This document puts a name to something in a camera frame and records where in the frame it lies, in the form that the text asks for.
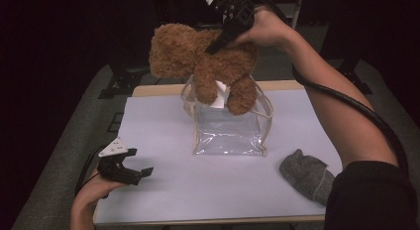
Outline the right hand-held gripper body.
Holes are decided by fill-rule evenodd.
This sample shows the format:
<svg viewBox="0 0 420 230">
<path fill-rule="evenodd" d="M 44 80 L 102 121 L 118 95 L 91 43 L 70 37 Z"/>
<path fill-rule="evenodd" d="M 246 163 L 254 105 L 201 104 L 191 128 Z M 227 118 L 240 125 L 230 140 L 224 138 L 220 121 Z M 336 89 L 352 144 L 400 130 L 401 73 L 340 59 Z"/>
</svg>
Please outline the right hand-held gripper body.
<svg viewBox="0 0 420 230">
<path fill-rule="evenodd" d="M 205 3 L 222 15 L 223 31 L 243 33 L 254 23 L 252 0 L 205 0 Z"/>
</svg>

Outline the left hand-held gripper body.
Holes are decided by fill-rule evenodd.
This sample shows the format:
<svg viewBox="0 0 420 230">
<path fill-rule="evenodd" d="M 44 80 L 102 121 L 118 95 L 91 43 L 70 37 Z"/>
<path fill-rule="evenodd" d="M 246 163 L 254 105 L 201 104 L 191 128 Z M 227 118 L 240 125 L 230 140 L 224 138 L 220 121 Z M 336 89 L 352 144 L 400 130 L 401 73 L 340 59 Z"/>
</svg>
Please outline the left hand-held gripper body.
<svg viewBox="0 0 420 230">
<path fill-rule="evenodd" d="M 108 144 L 99 154 L 98 171 L 100 175 L 108 180 L 117 181 L 124 184 L 133 184 L 135 172 L 126 169 L 123 161 L 129 148 L 117 137 Z"/>
</svg>

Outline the brown teddy bear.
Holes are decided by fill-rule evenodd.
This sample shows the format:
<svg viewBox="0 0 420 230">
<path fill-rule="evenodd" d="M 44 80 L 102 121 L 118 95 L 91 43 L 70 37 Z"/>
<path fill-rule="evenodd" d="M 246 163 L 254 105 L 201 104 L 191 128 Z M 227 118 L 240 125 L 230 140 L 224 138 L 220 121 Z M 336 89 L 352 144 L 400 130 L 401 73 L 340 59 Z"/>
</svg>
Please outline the brown teddy bear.
<svg viewBox="0 0 420 230">
<path fill-rule="evenodd" d="M 229 112 L 243 115 L 254 108 L 258 97 L 252 79 L 258 51 L 245 43 L 208 54 L 207 48 L 220 34 L 220 30 L 197 31 L 182 24 L 158 27 L 151 41 L 151 73 L 158 78 L 191 75 L 196 99 L 207 105 L 216 101 L 217 83 L 222 82 L 230 89 L 226 101 Z"/>
</svg>

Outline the clear plastic bag beige trim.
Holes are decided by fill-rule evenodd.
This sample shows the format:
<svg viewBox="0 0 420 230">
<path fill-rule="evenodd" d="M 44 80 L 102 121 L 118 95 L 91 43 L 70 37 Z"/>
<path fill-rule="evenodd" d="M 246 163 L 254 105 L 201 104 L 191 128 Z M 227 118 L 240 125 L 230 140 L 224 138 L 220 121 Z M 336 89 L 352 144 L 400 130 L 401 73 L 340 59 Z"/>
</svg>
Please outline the clear plastic bag beige trim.
<svg viewBox="0 0 420 230">
<path fill-rule="evenodd" d="M 233 115 L 227 108 L 229 88 L 217 81 L 218 98 L 212 105 L 196 98 L 196 86 L 191 75 L 181 89 L 185 112 L 194 125 L 194 155 L 267 155 L 264 142 L 270 132 L 273 107 L 262 89 L 256 85 L 255 106 L 246 114 Z"/>
</svg>

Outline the grey knitted doll sweater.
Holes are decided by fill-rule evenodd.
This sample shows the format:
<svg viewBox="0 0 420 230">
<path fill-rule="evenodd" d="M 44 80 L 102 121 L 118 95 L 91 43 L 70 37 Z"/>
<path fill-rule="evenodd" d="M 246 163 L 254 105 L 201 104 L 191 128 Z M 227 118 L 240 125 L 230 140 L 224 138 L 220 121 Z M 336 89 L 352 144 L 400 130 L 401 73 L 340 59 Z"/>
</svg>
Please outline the grey knitted doll sweater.
<svg viewBox="0 0 420 230">
<path fill-rule="evenodd" d="M 304 197 L 327 205 L 335 179 L 327 164 L 297 149 L 280 163 L 278 169 L 282 177 Z"/>
</svg>

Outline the person's left hand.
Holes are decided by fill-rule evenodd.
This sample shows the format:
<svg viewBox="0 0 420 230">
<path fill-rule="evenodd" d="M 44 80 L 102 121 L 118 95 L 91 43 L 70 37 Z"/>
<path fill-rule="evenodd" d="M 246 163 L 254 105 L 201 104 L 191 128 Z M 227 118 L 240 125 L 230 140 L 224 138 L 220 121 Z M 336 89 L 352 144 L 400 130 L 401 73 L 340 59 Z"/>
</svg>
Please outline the person's left hand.
<svg viewBox="0 0 420 230">
<path fill-rule="evenodd" d="M 95 205 L 100 198 L 104 198 L 114 189 L 123 186 L 123 183 L 108 180 L 102 177 L 98 170 L 94 170 L 91 177 L 76 194 L 72 207 L 81 209 L 82 207 Z"/>
</svg>

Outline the person's right hand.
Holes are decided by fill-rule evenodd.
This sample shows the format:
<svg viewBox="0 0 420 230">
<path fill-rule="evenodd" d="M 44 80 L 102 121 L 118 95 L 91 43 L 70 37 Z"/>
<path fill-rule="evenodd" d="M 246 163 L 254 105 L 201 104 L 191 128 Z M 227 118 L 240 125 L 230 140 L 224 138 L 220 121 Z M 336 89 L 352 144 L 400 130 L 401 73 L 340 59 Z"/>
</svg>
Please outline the person's right hand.
<svg viewBox="0 0 420 230">
<path fill-rule="evenodd" d="M 229 46 L 235 47 L 244 43 L 276 47 L 287 53 L 297 53 L 304 45 L 300 35 L 265 6 L 255 9 L 253 26 L 241 33 Z"/>
</svg>

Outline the black floor socket panel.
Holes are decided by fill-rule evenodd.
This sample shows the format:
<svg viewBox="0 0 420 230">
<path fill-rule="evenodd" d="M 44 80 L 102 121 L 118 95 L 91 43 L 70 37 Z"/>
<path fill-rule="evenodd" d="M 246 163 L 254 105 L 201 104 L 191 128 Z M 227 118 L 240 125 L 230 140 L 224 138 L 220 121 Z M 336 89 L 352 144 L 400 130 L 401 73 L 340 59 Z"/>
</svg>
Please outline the black floor socket panel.
<svg viewBox="0 0 420 230">
<path fill-rule="evenodd" d="M 116 112 L 107 128 L 108 133 L 117 133 L 120 129 L 124 113 Z"/>
</svg>

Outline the white table mat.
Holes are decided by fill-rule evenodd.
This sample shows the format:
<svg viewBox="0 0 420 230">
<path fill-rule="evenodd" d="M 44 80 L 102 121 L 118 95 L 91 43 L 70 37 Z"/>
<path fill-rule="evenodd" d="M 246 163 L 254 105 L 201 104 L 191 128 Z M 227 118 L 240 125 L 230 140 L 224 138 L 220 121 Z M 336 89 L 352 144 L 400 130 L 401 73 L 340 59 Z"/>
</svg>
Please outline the white table mat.
<svg viewBox="0 0 420 230">
<path fill-rule="evenodd" d="M 325 162 L 331 173 L 341 171 L 340 159 L 304 90 L 270 91 L 267 97 L 274 115 L 264 157 L 195 155 L 193 123 L 179 97 L 128 99 L 119 135 L 138 152 L 124 165 L 154 171 L 100 200 L 96 224 L 323 219 L 324 207 L 291 187 L 278 167 L 297 149 Z"/>
</svg>

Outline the black stand base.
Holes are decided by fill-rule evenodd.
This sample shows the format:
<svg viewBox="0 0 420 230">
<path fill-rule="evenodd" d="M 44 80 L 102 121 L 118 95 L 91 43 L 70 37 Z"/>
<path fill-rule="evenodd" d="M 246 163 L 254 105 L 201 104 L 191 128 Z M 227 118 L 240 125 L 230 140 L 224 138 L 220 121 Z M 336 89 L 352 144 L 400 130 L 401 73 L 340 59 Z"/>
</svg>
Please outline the black stand base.
<svg viewBox="0 0 420 230">
<path fill-rule="evenodd" d="M 106 88 L 102 89 L 99 99 L 112 99 L 116 95 L 130 95 L 141 84 L 143 76 L 150 72 L 148 65 L 109 64 L 112 76 Z"/>
<path fill-rule="evenodd" d="M 371 94 L 371 90 L 365 82 L 356 74 L 356 66 L 359 63 L 358 58 L 346 58 L 339 65 L 338 71 L 346 77 L 361 93 Z"/>
</svg>

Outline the person's black sleeve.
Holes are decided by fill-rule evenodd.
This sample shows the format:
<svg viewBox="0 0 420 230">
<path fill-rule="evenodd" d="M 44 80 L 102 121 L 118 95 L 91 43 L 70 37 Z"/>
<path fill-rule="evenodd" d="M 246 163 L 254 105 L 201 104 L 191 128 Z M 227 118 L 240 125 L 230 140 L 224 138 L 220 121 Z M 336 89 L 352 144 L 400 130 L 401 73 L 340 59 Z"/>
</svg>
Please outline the person's black sleeve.
<svg viewBox="0 0 420 230">
<path fill-rule="evenodd" d="M 417 213 L 416 190 L 398 167 L 354 162 L 333 181 L 324 230 L 420 230 Z"/>
</svg>

